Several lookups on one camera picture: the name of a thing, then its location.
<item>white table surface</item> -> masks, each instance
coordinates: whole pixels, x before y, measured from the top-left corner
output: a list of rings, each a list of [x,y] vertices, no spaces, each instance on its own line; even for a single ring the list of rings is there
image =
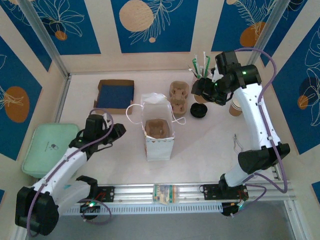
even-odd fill
[[[162,93],[169,96],[170,83],[185,81],[192,88],[193,74],[187,70],[128,71],[101,74],[73,75],[61,116],[61,123],[74,123],[80,129],[98,95],[102,79],[134,80],[134,103],[140,102],[142,93]],[[188,108],[195,102],[188,96]],[[243,114],[229,114],[230,103],[222,107],[206,103],[208,112],[202,119],[185,114],[186,124],[174,123],[175,140],[169,161],[146,160],[141,125],[134,125],[126,115],[114,114],[115,123],[124,124],[126,133],[113,143],[113,147],[95,153],[77,172],[98,180],[99,184],[197,183],[217,182],[220,176],[237,164],[233,136],[247,151],[249,133]],[[141,111],[134,106],[131,119],[138,122]],[[263,173],[274,179],[271,169]]]

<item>paper bag handle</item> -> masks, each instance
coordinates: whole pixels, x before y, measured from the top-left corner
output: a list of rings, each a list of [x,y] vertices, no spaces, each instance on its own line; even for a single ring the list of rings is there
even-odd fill
[[[174,115],[174,111],[172,110],[172,107],[171,107],[171,113],[172,113],[172,117],[173,117],[173,119],[174,119],[174,120],[172,121],[173,123],[174,123],[174,122],[177,122],[177,123],[180,124],[180,125],[185,125],[185,124],[187,123],[187,120],[186,120],[186,118],[185,118],[184,116],[176,119],[176,117],[175,117],[175,115]]]
[[[141,104],[137,104],[137,103],[134,103],[134,104],[131,104],[130,106],[128,106],[125,110],[125,115],[126,117],[129,119],[130,122],[132,122],[133,124],[142,124],[142,121],[141,122],[134,122],[130,119],[129,115],[128,115],[128,110],[129,108],[131,108],[132,106],[140,106],[141,108],[143,107]]]

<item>orange circle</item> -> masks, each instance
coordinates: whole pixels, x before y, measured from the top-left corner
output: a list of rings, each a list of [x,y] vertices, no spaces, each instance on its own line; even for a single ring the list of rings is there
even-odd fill
[[[67,40],[67,38],[68,38],[67,34],[66,34],[65,32],[63,32],[63,31],[56,31],[56,32],[54,33],[54,35],[55,35],[55,37],[56,37],[57,39],[59,39],[60,41],[65,41],[65,40]]]
[[[229,4],[229,5],[233,5],[236,2],[238,2],[238,0],[226,0],[226,4]]]
[[[249,26],[245,29],[240,36],[240,44],[243,47],[253,47],[256,45],[258,37],[260,36],[262,30],[264,29],[265,22],[257,22],[254,25]]]
[[[131,32],[141,32],[148,29],[154,22],[154,14],[144,1],[130,0],[119,12],[120,22]]]
[[[5,113],[15,123],[23,123],[29,113],[30,102],[27,92],[19,86],[12,86],[6,92],[4,99]]]
[[[298,98],[298,107],[301,110],[305,110],[308,107],[308,98],[305,95]]]

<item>white paper bag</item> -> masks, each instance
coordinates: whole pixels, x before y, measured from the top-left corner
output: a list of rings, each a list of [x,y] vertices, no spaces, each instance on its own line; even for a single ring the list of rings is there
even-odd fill
[[[186,124],[186,118],[176,119],[172,112],[172,107],[167,97],[160,93],[148,93],[141,95],[141,104],[132,104],[131,106],[141,106],[141,122],[133,122],[126,113],[127,118],[133,124],[141,124],[144,133],[144,150],[147,161],[167,161],[170,160],[171,152],[175,141],[175,131],[173,122],[181,125]],[[169,132],[166,138],[153,138],[147,135],[145,126],[148,120],[162,119],[168,124]]]

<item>black cup lid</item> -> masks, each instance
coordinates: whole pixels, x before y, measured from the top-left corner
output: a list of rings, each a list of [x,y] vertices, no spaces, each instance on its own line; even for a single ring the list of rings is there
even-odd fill
[[[195,118],[201,119],[207,114],[208,108],[203,103],[194,103],[190,108],[190,113]]]

